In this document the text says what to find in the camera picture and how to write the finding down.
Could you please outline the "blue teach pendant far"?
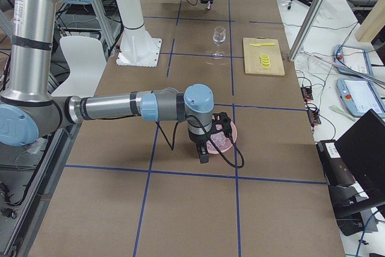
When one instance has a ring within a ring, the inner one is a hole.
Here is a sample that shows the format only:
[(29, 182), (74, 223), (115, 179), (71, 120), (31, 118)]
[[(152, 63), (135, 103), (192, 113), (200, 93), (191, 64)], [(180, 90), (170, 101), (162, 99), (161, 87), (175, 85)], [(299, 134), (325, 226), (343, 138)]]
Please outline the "blue teach pendant far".
[[(340, 66), (348, 67), (355, 72), (364, 73), (369, 76), (373, 76), (372, 65), (369, 60), (369, 55), (363, 48), (358, 48), (354, 46), (347, 45), (337, 45), (334, 48), (334, 57), (333, 60), (335, 63)], [(353, 73), (347, 71), (344, 68), (337, 68), (339, 73), (344, 75), (353, 75)]]

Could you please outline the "wooden cutting board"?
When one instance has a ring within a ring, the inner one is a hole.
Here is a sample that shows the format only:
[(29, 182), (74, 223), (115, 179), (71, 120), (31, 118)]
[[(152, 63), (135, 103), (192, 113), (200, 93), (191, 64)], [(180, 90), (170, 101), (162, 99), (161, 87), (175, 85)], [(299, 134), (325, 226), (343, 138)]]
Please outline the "wooden cutting board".
[(244, 37), (244, 72), (249, 75), (284, 76), (280, 46), (277, 39)]

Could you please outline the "blue teach pendant near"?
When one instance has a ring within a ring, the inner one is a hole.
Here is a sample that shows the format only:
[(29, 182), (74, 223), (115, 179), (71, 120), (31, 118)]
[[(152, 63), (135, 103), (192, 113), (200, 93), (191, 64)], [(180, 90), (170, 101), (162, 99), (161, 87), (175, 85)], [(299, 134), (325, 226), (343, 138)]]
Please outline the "blue teach pendant near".
[(384, 118), (384, 103), (370, 81), (339, 78), (336, 87), (345, 108), (352, 116), (361, 117), (369, 110), (373, 110)]

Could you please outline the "lemon slices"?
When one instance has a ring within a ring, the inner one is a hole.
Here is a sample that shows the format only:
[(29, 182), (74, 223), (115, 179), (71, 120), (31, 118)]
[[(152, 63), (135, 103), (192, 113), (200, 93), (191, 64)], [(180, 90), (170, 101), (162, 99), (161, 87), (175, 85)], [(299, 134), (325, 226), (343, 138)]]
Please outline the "lemon slices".
[(259, 59), (260, 59), (260, 65), (262, 68), (269, 69), (271, 67), (271, 60), (269, 55), (261, 54), (259, 56)]

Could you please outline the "clear wine glass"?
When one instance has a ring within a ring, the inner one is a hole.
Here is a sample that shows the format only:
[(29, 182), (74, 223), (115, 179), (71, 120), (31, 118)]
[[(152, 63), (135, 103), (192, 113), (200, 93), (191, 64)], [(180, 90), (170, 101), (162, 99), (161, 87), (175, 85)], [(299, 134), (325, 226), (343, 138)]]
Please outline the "clear wine glass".
[(226, 40), (226, 29), (225, 27), (223, 26), (216, 26), (214, 28), (214, 31), (213, 31), (213, 36), (212, 36), (212, 40), (213, 42), (216, 44), (217, 46), (217, 50), (216, 52), (213, 54), (213, 57), (216, 59), (216, 60), (219, 60), (222, 58), (222, 54), (221, 54), (221, 44), (225, 42)]

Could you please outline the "aluminium frame post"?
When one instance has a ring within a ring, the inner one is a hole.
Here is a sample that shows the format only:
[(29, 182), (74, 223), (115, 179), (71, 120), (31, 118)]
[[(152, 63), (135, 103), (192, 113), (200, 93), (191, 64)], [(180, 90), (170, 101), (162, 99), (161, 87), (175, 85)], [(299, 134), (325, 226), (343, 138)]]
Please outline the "aluminium frame post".
[(322, 3), (324, 0), (314, 0), (312, 2), (312, 5), (309, 8), (309, 11), (306, 14), (306, 17), (304, 18), (304, 22), (295, 38), (294, 44), (292, 45), (292, 48), (290, 50), (288, 60), (293, 62), (295, 58), (297, 57), (300, 48), (302, 47), (307, 35), (309, 34), (312, 25), (318, 15), (318, 12), (320, 8), (322, 7)]

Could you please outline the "clear ice cubes pile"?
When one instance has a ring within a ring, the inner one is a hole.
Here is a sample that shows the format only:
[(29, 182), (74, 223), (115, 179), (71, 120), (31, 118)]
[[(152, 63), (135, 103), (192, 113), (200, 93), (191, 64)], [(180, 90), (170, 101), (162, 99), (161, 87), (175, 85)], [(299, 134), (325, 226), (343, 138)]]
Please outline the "clear ice cubes pile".
[(215, 134), (211, 136), (212, 141), (214, 144), (219, 148), (221, 151), (225, 151), (228, 148), (231, 147), (230, 140), (224, 135), (224, 134)]

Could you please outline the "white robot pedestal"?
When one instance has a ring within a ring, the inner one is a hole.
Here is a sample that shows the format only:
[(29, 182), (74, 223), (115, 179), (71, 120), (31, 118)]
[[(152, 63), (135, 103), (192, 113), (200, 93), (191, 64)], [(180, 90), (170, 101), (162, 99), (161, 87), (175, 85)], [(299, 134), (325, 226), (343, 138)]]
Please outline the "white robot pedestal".
[(116, 0), (123, 35), (117, 59), (119, 66), (156, 67), (162, 45), (146, 30), (140, 0)]

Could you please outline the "blue teach pendant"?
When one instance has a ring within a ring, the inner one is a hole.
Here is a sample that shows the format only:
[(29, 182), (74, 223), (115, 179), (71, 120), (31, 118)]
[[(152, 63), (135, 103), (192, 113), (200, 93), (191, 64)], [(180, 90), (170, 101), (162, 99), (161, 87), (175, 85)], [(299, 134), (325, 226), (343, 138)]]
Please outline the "blue teach pendant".
[(369, 110), (373, 110), (384, 118), (384, 103), (370, 81), (339, 78), (336, 87), (345, 108), (352, 116), (361, 117)]
[[(334, 57), (333, 60), (335, 63), (340, 66), (348, 67), (355, 72), (364, 73), (369, 76), (373, 76), (372, 65), (369, 60), (369, 55), (363, 48), (358, 48), (354, 46), (347, 45), (337, 45), (334, 48)], [(353, 73), (347, 71), (344, 68), (337, 68), (339, 73), (344, 75), (353, 75)]]

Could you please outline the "yellow plastic knife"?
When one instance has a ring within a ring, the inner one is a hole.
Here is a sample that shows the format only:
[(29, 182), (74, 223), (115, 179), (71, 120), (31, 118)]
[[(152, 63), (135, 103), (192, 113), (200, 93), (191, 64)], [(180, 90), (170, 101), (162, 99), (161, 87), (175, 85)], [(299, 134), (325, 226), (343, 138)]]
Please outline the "yellow plastic knife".
[(274, 42), (269, 42), (269, 43), (249, 43), (249, 45), (254, 47), (261, 47), (261, 46), (275, 46), (276, 44)]

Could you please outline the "black box device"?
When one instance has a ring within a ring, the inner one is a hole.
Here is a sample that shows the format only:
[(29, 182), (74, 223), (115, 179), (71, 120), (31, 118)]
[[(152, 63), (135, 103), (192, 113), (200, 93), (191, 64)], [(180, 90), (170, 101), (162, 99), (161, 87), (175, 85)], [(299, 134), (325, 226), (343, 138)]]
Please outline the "black box device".
[(324, 175), (331, 186), (349, 187), (355, 179), (335, 146), (336, 140), (321, 140), (316, 144)]

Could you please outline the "black laptop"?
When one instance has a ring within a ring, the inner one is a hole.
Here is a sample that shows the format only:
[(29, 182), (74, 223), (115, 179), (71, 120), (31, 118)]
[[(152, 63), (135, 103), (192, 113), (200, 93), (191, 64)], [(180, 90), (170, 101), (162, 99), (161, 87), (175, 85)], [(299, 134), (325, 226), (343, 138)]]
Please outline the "black laptop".
[(359, 118), (335, 146), (362, 188), (384, 193), (384, 120), (374, 110)]

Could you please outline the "white chair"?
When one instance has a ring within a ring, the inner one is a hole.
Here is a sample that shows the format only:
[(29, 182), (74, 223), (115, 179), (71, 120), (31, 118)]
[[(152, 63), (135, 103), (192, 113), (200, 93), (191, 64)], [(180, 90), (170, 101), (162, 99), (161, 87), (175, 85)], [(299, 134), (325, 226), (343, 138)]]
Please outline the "white chair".
[(101, 42), (86, 36), (66, 36), (60, 40), (60, 46), (70, 74), (52, 96), (94, 96), (106, 66)]

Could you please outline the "pink bowl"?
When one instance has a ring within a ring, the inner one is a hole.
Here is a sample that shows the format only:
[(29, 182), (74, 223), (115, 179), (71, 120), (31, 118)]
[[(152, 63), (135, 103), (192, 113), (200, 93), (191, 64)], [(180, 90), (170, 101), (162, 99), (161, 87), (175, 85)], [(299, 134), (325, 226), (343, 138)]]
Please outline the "pink bowl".
[[(232, 138), (233, 138), (233, 141), (235, 142), (237, 139), (237, 133), (238, 132), (237, 132), (236, 126), (234, 125), (233, 122), (230, 122), (230, 125), (231, 125), (231, 129), (232, 129)], [(224, 135), (224, 132), (218, 132), (216, 134), (212, 134), (211, 140), (215, 143), (217, 148), (219, 148), (219, 150), (222, 153), (228, 151), (229, 149), (231, 149), (233, 147), (233, 144), (231, 143), (230, 139)], [(207, 150), (209, 153), (218, 154), (218, 151), (216, 150), (216, 148), (214, 148), (214, 146), (212, 145), (212, 143), (210, 141), (206, 142), (206, 146), (207, 146)]]

